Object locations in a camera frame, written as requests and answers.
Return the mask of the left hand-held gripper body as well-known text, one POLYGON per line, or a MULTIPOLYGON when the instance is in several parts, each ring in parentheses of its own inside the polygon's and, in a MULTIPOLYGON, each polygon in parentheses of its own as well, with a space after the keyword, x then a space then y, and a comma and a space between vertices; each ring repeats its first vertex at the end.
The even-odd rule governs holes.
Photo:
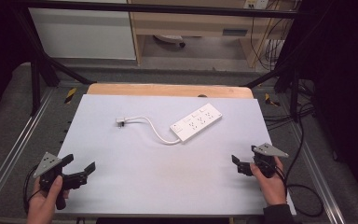
POLYGON ((56 200, 56 208, 58 210, 62 210, 66 207, 66 201, 63 198, 63 192, 65 190, 79 189, 82 185, 86 185, 88 181, 88 175, 84 170, 71 175, 65 175, 62 172, 64 167, 62 167, 62 159, 46 152, 34 172, 34 178, 39 177, 40 188, 46 192, 49 192, 53 181, 58 175, 62 177, 62 189, 56 200))

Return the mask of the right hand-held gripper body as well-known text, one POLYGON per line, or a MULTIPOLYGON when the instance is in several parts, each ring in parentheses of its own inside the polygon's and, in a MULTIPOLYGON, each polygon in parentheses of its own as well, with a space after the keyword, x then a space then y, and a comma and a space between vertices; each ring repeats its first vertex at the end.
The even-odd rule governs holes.
MULTIPOLYGON (((260 146, 256 146, 256 153, 253 156, 254 164, 259 168, 261 173, 266 178, 271 178, 276 173, 276 161, 275 157, 288 158, 289 154, 281 151, 275 146, 265 143, 260 146)), ((253 173, 250 168, 249 162, 240 161, 237 165, 237 171, 240 174, 252 176, 253 173)))

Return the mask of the person's right hand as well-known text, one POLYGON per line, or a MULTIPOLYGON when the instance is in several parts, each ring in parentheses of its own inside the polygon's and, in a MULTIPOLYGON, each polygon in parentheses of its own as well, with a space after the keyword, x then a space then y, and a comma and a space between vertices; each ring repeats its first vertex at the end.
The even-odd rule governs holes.
POLYGON ((268 206, 287 204, 285 185, 278 174, 266 178, 255 164, 251 163, 250 168, 268 206))

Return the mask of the person's left hand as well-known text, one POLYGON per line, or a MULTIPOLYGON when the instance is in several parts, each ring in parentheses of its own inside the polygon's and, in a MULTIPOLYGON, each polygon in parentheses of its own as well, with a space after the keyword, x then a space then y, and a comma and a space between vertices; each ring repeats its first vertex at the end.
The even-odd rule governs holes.
POLYGON ((48 193, 40 189, 39 177, 34 182, 33 197, 29 201, 26 224, 51 224, 55 211, 56 200, 62 189, 63 179, 58 175, 48 193))

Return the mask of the yellow black floor tape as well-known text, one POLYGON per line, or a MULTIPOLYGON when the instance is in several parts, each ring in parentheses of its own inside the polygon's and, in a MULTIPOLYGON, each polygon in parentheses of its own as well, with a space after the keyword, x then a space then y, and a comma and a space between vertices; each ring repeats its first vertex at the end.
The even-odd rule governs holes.
POLYGON ((272 101, 268 93, 265 93, 265 104, 274 105, 274 106, 281 106, 281 104, 279 102, 272 101))
POLYGON ((64 103, 65 104, 70 104, 71 100, 73 99, 75 93, 76 93, 77 88, 71 88, 71 90, 68 91, 64 103))

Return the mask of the white power strip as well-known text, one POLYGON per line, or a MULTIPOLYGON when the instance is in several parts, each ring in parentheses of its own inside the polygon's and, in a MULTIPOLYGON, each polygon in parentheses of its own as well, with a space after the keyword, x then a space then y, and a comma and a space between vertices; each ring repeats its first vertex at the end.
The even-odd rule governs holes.
POLYGON ((170 126, 172 132, 185 142, 215 124, 223 117, 213 105, 206 104, 170 126))

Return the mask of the white table mat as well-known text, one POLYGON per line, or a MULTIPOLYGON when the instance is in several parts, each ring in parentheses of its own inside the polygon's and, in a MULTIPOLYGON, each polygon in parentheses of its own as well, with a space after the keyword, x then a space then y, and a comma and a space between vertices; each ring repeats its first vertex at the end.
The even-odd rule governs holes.
POLYGON ((255 178, 231 155, 251 161, 269 142, 255 99, 91 95, 82 97, 60 154, 72 174, 95 162, 71 191, 65 213, 96 217, 257 215, 266 203, 255 178), (211 104, 223 117, 184 143, 170 126, 211 104), (117 118, 126 120, 119 128, 117 118))

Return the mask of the wooden table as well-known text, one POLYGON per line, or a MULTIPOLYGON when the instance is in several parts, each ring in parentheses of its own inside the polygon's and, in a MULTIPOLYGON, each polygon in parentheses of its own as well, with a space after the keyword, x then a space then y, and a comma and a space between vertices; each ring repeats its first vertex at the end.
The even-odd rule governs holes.
POLYGON ((182 97, 199 97, 204 95, 209 98, 254 98, 249 88, 217 85, 94 83, 89 86, 87 94, 182 97))

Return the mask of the white cabinet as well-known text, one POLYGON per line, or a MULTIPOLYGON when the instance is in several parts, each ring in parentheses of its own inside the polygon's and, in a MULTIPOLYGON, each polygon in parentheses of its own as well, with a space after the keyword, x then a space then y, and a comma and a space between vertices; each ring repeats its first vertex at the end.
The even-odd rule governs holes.
POLYGON ((30 8, 44 51, 53 58, 136 58, 128 12, 30 8))

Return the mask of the white chair base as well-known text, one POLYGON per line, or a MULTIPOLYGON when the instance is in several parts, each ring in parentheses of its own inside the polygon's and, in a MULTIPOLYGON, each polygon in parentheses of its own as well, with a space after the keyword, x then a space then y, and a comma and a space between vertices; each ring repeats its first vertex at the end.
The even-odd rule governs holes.
POLYGON ((155 35, 155 38, 166 43, 177 44, 180 48, 186 46, 184 39, 179 35, 155 35))

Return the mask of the light wooden desk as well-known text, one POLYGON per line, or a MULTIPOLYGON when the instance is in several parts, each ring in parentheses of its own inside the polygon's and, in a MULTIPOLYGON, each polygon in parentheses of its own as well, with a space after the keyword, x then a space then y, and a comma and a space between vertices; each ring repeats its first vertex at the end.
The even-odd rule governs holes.
MULTIPOLYGON (((244 8, 245 0, 128 0, 130 4, 173 5, 191 7, 244 8)), ((296 10, 296 0, 268 0, 266 10, 296 10)), ((276 19, 224 17, 189 14, 137 13, 130 14, 134 34, 180 36, 233 36, 240 40, 248 65, 253 68, 261 58, 262 48, 268 39, 285 38, 291 21, 284 19, 283 26, 276 19)))

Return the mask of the aluminium floor rail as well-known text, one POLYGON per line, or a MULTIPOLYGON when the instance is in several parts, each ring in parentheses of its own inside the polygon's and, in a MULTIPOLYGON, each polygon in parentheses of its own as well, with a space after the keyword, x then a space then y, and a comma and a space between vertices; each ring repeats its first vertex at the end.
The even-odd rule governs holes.
POLYGON ((33 113, 28 92, 6 92, 0 102, 0 192, 41 120, 55 88, 47 87, 33 113))
POLYGON ((324 174, 310 151, 309 144, 305 139, 305 131, 301 128, 300 123, 292 123, 291 127, 296 136, 296 140, 300 144, 300 155, 302 156, 303 161, 305 162, 310 173, 312 183, 321 197, 324 205, 324 211, 328 216, 330 223, 345 224, 345 218, 342 215, 333 193, 324 178, 324 174))

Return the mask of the white wall socket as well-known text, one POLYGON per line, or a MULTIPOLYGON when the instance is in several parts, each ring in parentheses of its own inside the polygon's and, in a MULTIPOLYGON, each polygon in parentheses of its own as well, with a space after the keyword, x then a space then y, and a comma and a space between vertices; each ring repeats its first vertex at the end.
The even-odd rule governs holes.
POLYGON ((244 8, 250 9, 266 9, 269 0, 245 0, 244 8))

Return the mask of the black metal frame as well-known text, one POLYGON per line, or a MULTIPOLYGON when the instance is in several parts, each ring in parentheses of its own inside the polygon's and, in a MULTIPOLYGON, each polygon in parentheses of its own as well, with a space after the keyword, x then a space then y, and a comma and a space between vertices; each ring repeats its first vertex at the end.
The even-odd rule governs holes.
POLYGON ((281 18, 281 19, 308 19, 312 16, 309 12, 265 10, 265 9, 239 9, 227 7, 191 7, 173 5, 146 5, 146 4, 121 4, 121 3, 98 3, 98 2, 74 2, 74 1, 52 1, 52 0, 10 0, 8 5, 14 18, 20 26, 24 35, 23 45, 31 57, 32 84, 33 84, 33 111, 36 112, 40 106, 39 75, 49 86, 58 86, 60 81, 53 67, 64 72, 67 76, 82 84, 93 84, 89 80, 63 64, 55 61, 43 50, 37 31, 31 28, 23 13, 31 8, 43 9, 69 9, 88 11, 115 11, 115 12, 137 12, 137 13, 162 13, 162 14, 189 14, 208 15, 224 17, 249 17, 249 18, 281 18))

